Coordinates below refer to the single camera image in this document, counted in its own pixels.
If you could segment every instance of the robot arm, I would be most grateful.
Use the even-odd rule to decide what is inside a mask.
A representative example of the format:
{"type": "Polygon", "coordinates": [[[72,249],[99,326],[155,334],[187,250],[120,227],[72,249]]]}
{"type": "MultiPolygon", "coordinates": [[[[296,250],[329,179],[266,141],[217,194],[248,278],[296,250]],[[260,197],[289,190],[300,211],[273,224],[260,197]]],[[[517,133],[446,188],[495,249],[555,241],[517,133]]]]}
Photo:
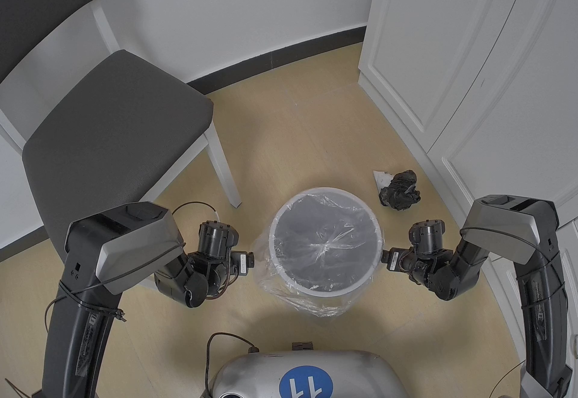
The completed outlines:
{"type": "Polygon", "coordinates": [[[154,274],[158,290],[189,308],[218,298],[232,273],[244,276],[253,254],[233,252],[238,233],[227,224],[200,226],[199,249],[184,252],[169,210],[126,204],[70,225],[68,256],[54,302],[42,389],[33,398],[92,398],[122,293],[154,274]]]}
{"type": "Polygon", "coordinates": [[[443,249],[443,221],[422,221],[409,231],[412,247],[390,249],[382,261],[442,300],[475,286],[489,252],[513,261],[526,338],[520,396],[562,398],[572,369],[566,365],[567,294],[558,225],[552,202],[485,196],[474,201],[455,252],[443,249]]]}

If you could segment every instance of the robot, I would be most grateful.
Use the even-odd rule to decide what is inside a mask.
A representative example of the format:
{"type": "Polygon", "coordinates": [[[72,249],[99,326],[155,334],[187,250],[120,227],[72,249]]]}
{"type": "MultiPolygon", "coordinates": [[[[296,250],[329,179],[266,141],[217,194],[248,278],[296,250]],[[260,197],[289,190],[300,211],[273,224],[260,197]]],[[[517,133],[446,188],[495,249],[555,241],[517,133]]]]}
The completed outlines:
{"type": "MultiPolygon", "coordinates": [[[[559,221],[550,201],[485,196],[474,201],[455,251],[443,248],[444,222],[421,221],[411,247],[384,250],[389,271],[404,272],[442,300],[472,288],[489,252],[514,262],[522,302],[526,361],[521,398],[562,398],[572,369],[565,363],[567,294],[556,239],[559,221]]],[[[68,256],[53,301],[42,389],[33,398],[92,398],[110,327],[124,320],[122,293],[154,274],[164,295],[189,308],[218,299],[231,275],[254,266],[235,252],[238,233],[207,221],[199,249],[184,252],[169,210],[150,202],[126,204],[70,225],[68,256]]],[[[264,354],[255,347],[216,374],[207,398],[407,398],[382,358],[359,351],[315,351],[311,344],[264,354]]]]}

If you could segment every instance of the chair frame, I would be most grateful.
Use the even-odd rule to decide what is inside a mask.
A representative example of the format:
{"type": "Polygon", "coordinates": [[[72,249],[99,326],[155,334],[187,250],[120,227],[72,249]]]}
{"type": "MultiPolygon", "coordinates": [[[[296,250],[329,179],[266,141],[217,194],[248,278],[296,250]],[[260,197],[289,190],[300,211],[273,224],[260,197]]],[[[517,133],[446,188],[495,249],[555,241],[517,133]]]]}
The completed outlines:
{"type": "MultiPolygon", "coordinates": [[[[100,0],[92,0],[83,7],[90,7],[94,20],[97,23],[98,31],[100,32],[101,38],[109,53],[112,54],[119,51],[121,47],[112,32],[112,28],[105,16],[100,0]]],[[[24,148],[26,140],[1,109],[0,136],[2,136],[20,156],[22,155],[22,149],[24,148]]],[[[211,125],[207,130],[193,144],[191,144],[191,147],[189,147],[156,182],[156,184],[148,190],[148,192],[141,198],[141,201],[154,201],[158,198],[158,196],[160,196],[160,194],[179,175],[179,173],[181,173],[181,171],[183,171],[186,166],[204,149],[206,149],[209,154],[210,161],[213,164],[213,168],[217,173],[227,199],[232,206],[238,207],[241,204],[241,197],[237,190],[237,186],[235,185],[235,180],[233,180],[233,176],[231,175],[231,169],[227,163],[213,121],[211,121],[211,125]]]]}

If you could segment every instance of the beige tile floor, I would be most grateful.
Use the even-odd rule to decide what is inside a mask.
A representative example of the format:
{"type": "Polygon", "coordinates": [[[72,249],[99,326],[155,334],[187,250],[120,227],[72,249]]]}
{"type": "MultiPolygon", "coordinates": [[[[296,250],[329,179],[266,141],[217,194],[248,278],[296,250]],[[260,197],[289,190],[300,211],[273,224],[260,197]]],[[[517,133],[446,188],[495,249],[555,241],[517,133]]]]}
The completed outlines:
{"type": "MultiPolygon", "coordinates": [[[[458,228],[423,170],[357,85],[360,45],[295,62],[213,93],[214,121],[243,203],[231,207],[206,154],[170,185],[158,203],[212,203],[249,249],[271,216],[292,195],[314,186],[346,189],[368,203],[386,246],[408,245],[408,229],[426,218],[445,220],[445,243],[458,228]],[[413,169],[422,200],[408,211],[379,204],[372,170],[413,169]]],[[[195,250],[203,207],[176,220],[195,250]]],[[[40,387],[46,334],[44,307],[62,272],[47,241],[0,263],[0,377],[32,392],[40,387]]],[[[223,298],[186,309],[144,287],[123,295],[128,322],[115,322],[102,365],[101,398],[190,398],[203,388],[205,344],[224,330],[245,336],[261,351],[313,341],[318,349],[365,349],[392,364],[414,397],[486,398],[518,360],[502,314],[484,277],[470,292],[443,302],[401,274],[382,270],[364,297],[333,320],[311,319],[260,292],[251,277],[223,298]]],[[[212,371],[246,347],[215,340],[212,371]]],[[[494,397],[518,396],[512,373],[494,397]]],[[[2,382],[0,397],[12,396],[2,382]]]]}

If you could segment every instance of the barcode label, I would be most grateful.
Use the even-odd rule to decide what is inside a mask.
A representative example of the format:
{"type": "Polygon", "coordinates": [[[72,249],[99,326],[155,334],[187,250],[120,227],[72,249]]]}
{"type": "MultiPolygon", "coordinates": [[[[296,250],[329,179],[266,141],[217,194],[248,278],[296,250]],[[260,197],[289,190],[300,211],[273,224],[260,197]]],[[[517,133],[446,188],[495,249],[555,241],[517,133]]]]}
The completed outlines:
{"type": "Polygon", "coordinates": [[[398,256],[399,256],[399,252],[394,252],[394,256],[392,257],[391,263],[390,263],[390,271],[394,271],[398,256]]]}
{"type": "Polygon", "coordinates": [[[241,270],[239,272],[242,275],[247,274],[247,255],[241,253],[241,270]]]}

